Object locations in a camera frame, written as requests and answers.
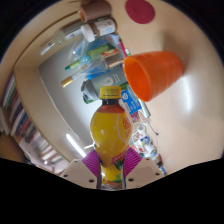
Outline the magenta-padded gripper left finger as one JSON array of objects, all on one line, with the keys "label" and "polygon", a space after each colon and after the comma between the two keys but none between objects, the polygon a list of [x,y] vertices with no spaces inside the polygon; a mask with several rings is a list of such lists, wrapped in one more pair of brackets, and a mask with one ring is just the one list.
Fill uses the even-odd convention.
[{"label": "magenta-padded gripper left finger", "polygon": [[74,159],[61,177],[89,189],[100,189],[102,184],[100,159],[95,150],[82,159]]}]

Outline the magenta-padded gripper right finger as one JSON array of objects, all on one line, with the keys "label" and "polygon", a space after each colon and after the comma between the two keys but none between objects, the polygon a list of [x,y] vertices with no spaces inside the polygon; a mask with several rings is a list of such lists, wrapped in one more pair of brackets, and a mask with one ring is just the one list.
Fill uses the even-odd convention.
[{"label": "magenta-padded gripper right finger", "polygon": [[132,148],[127,150],[123,161],[123,189],[140,188],[162,177],[163,174],[150,157],[143,158]]}]

